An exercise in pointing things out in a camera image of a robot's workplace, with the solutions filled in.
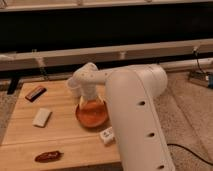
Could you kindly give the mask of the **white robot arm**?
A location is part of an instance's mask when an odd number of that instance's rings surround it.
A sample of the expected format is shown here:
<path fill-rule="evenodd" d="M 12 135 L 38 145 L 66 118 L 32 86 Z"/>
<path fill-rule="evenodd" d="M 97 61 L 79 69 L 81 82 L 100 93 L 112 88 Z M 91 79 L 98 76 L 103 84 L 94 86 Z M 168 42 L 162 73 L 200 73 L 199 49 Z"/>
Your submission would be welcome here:
<path fill-rule="evenodd" d="M 87 63 L 72 78 L 88 100 L 97 95 L 98 84 L 105 86 L 123 171 L 175 171 L 153 102 L 168 83 L 161 66 L 143 64 L 100 70 Z"/>

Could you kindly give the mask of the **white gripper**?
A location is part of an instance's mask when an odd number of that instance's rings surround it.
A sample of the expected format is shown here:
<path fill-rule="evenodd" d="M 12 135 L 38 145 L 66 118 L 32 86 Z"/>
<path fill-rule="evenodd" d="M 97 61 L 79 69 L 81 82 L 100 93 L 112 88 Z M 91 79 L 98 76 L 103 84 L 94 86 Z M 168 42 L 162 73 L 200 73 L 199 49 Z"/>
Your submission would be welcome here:
<path fill-rule="evenodd" d="M 82 109 L 85 106 L 86 101 L 95 100 L 96 98 L 98 102 L 104 103 L 103 98 L 97 93 L 95 84 L 81 84 L 80 89 L 81 89 L 81 97 L 79 100 L 80 109 Z"/>

